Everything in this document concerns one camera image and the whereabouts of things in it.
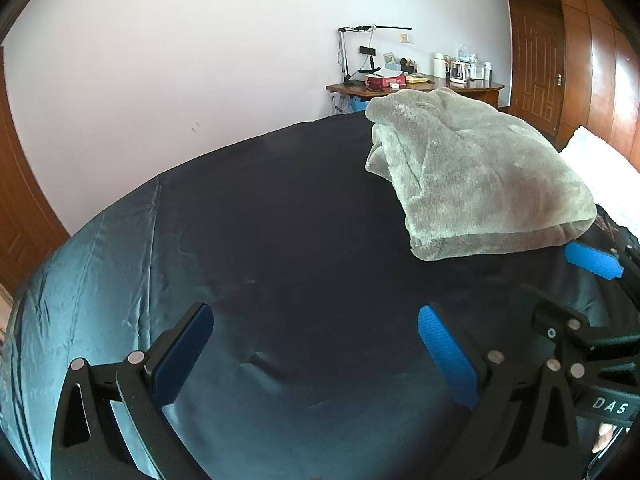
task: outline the electric kettle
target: electric kettle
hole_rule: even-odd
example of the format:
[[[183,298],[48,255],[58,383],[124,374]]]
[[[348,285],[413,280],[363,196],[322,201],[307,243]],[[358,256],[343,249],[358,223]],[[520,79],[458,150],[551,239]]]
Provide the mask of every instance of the electric kettle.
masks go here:
[[[467,63],[461,61],[451,61],[449,63],[449,78],[452,83],[466,84],[469,81],[469,75]]]

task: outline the white thermos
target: white thermos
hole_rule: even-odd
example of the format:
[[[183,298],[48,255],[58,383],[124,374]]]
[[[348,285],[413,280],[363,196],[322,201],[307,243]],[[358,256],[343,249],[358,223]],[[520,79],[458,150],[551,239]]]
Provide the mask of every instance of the white thermos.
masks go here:
[[[433,59],[433,76],[446,77],[448,71],[449,67],[447,65],[447,61],[444,59],[444,56],[439,52],[436,53],[436,56]]]

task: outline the pillow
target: pillow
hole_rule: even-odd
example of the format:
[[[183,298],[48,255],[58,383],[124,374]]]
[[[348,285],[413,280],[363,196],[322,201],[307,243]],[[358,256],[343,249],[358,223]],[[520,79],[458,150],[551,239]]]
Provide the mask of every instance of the pillow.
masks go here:
[[[640,173],[600,137],[580,126],[560,156],[613,221],[640,238]]]
[[[376,97],[365,168],[391,182],[421,260],[561,246],[593,223],[589,189],[525,121],[447,88]]]

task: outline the door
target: door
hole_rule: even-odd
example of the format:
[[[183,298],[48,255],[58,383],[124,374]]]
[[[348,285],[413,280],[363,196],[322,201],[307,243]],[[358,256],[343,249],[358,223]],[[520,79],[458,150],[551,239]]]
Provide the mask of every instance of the door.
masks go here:
[[[69,238],[22,152],[4,81],[0,47],[0,283],[16,286]]]
[[[513,35],[510,113],[558,134],[564,97],[564,19],[555,0],[509,0]]]

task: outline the red box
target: red box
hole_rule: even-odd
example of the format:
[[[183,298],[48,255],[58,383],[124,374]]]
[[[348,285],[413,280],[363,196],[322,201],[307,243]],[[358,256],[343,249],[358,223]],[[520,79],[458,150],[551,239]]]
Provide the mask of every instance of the red box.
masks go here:
[[[406,78],[403,75],[395,75],[393,77],[367,75],[364,78],[364,84],[370,88],[388,88],[390,83],[398,83],[401,87],[405,87]]]

